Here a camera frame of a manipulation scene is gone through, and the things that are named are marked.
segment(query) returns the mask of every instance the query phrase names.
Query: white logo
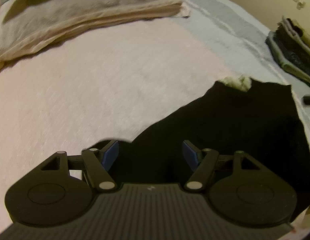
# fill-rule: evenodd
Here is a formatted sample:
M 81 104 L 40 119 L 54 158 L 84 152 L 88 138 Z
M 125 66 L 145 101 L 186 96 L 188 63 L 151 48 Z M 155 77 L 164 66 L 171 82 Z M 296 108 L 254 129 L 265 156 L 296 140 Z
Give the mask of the white logo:
M 154 186 L 150 186 L 147 188 L 149 191 L 152 191 L 153 189 L 156 189 Z

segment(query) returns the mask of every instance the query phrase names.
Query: triangular cutout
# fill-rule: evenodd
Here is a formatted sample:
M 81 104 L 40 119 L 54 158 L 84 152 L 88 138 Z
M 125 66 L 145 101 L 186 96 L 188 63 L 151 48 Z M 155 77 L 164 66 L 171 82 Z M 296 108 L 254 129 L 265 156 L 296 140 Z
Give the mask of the triangular cutout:
M 256 164 L 252 163 L 248 158 L 242 159 L 242 169 L 243 170 L 260 170 Z
M 48 164 L 46 164 L 41 170 L 42 171 L 56 171 L 59 170 L 60 157 L 56 156 Z

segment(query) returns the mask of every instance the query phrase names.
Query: bed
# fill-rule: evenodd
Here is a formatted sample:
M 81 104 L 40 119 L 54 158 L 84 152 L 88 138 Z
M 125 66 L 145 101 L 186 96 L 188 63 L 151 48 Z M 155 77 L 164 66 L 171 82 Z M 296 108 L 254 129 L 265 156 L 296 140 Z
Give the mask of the bed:
M 291 84 L 310 145 L 310 88 L 273 61 L 269 29 L 229 0 L 185 2 L 189 18 L 91 30 L 0 71 L 0 232 L 5 192 L 54 152 L 132 141 L 227 76 Z

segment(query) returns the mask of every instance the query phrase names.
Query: bed sheet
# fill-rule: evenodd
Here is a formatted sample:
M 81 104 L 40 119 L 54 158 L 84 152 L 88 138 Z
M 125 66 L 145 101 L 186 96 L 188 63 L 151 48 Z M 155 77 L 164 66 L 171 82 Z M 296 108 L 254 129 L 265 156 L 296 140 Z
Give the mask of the bed sheet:
M 188 19 L 91 30 L 0 72 L 0 232 L 11 223 L 7 189 L 54 152 L 132 141 L 226 76 L 292 84 L 310 143 L 310 108 L 300 102 L 310 88 L 273 61 L 269 30 L 229 0 L 186 2 Z

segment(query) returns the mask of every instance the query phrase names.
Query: beige pillowcase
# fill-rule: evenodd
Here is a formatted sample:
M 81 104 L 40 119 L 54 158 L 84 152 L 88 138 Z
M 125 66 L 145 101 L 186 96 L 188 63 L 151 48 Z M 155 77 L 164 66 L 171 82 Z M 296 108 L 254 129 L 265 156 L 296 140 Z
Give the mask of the beige pillowcase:
M 10 0 L 0 8 L 0 69 L 86 30 L 173 16 L 183 0 Z M 107 41 L 100 41 L 107 46 Z

